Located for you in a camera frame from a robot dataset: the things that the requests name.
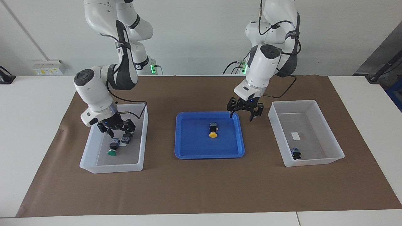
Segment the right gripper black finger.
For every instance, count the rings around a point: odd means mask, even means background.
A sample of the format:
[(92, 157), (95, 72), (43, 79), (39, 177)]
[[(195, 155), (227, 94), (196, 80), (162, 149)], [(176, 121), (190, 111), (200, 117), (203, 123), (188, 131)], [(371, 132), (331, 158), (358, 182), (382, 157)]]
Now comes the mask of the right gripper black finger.
[(105, 125), (98, 125), (99, 131), (108, 134), (111, 138), (114, 138), (115, 133), (112, 131), (111, 127), (106, 127)]
[(136, 126), (132, 122), (131, 119), (127, 119), (127, 120), (123, 121), (122, 129), (123, 129), (125, 135), (133, 137), (133, 134), (135, 132)]

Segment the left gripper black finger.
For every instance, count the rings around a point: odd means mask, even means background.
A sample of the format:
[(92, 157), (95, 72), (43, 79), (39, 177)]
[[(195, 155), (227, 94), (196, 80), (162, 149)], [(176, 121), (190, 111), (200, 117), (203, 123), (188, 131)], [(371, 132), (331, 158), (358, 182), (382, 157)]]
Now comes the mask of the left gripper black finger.
[(249, 107), (250, 110), (249, 121), (252, 122), (252, 120), (255, 117), (260, 117), (263, 112), (263, 109), (264, 109), (263, 103), (253, 102)]
[(227, 104), (227, 110), (230, 112), (230, 118), (233, 117), (233, 114), (239, 111), (238, 108), (238, 100), (236, 98), (231, 98)]

